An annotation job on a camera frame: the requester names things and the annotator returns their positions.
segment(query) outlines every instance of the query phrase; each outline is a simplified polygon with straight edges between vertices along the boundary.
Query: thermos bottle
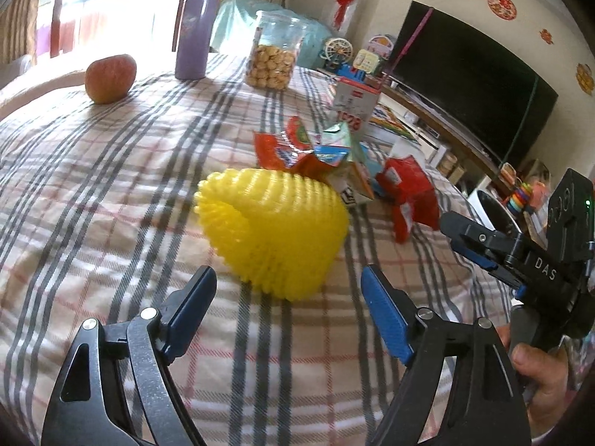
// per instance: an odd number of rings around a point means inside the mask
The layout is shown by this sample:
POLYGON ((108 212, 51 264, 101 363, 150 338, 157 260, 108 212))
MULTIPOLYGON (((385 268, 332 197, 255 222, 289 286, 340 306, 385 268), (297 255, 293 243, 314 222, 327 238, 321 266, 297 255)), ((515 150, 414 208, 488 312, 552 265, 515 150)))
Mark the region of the thermos bottle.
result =
POLYGON ((180 23, 176 78, 198 80, 205 76, 218 5, 219 0, 186 0, 180 23))

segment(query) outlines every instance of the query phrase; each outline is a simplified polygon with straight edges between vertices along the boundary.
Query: apple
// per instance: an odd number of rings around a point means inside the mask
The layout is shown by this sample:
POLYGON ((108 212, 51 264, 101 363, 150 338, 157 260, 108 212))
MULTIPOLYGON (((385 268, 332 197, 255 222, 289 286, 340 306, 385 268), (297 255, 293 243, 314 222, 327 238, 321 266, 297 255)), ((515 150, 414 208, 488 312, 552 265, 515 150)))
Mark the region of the apple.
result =
POLYGON ((84 89, 96 104, 111 104, 126 97, 135 78, 135 59, 126 54, 114 55, 89 65, 84 89))

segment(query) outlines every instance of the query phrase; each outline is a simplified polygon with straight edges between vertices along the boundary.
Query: jar of cookies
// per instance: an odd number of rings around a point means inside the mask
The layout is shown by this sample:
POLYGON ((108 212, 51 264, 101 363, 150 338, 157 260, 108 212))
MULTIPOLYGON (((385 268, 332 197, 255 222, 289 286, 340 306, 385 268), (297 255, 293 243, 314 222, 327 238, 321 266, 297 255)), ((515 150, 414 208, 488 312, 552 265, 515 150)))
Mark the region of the jar of cookies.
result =
POLYGON ((257 12, 257 29, 246 66, 246 84, 285 90, 298 60, 306 25, 277 12, 257 12))

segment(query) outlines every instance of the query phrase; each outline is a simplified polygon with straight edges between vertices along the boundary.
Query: black television screen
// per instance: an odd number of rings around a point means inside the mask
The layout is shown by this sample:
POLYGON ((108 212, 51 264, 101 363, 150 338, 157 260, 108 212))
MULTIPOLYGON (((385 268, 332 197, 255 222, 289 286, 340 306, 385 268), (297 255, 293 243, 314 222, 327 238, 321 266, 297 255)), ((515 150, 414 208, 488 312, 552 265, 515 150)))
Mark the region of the black television screen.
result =
MULTIPOLYGON (((387 68, 429 8, 411 3, 387 68)), ((496 164, 509 153, 506 160, 514 167, 537 139, 557 99, 554 89, 514 53, 436 9, 392 76, 467 127, 496 164)))

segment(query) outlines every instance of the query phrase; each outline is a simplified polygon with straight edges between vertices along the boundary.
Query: tablecloth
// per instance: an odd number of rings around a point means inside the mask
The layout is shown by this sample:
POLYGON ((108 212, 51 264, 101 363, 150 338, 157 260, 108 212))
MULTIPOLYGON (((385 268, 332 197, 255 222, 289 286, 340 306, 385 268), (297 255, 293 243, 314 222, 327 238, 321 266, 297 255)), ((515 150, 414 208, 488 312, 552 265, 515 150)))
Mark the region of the tablecloth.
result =
MULTIPOLYGON (((106 106, 83 87, 55 90, 0 122, 0 397, 35 442, 82 321, 129 320, 200 265, 216 270, 218 291, 170 371, 209 445, 365 443, 403 372, 359 290, 367 263, 442 318, 505 323, 506 287, 423 225, 396 244, 380 200, 350 209, 319 294, 289 303, 239 282, 201 232, 193 193, 213 171, 257 165, 254 130, 276 132, 298 115, 320 131, 328 85, 298 68, 284 93, 254 90, 244 63, 211 55, 206 78, 184 82, 155 68, 106 106)), ((470 216, 447 180, 428 175, 441 211, 470 216)), ((440 424, 453 366, 445 361, 424 438, 440 424)), ((150 438, 132 386, 129 371, 133 420, 150 438)))

